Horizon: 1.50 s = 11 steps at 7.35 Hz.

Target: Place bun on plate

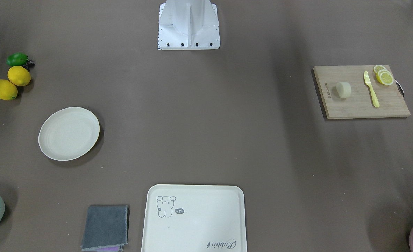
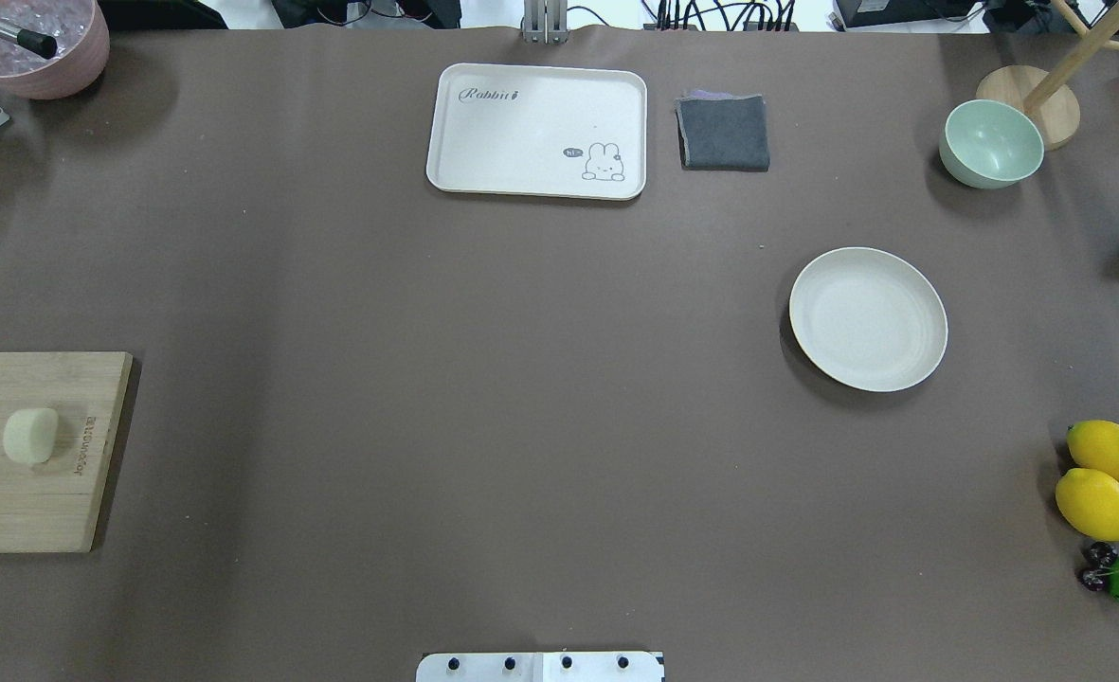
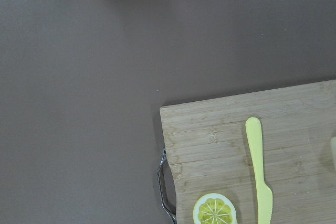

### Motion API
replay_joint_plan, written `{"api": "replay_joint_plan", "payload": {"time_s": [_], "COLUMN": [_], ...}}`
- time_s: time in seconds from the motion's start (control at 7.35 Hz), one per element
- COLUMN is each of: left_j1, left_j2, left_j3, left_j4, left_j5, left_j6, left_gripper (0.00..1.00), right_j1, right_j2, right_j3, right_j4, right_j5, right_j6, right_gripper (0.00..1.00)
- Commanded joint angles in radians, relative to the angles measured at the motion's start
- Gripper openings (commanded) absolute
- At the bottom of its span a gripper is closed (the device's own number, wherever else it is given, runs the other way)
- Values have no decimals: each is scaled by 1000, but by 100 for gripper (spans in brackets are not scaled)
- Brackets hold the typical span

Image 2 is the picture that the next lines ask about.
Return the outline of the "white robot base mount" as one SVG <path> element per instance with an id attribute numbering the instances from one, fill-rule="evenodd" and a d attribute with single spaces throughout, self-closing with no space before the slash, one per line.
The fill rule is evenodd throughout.
<path id="1" fill-rule="evenodd" d="M 662 654 L 647 651 L 434 653 L 416 681 L 664 681 Z"/>

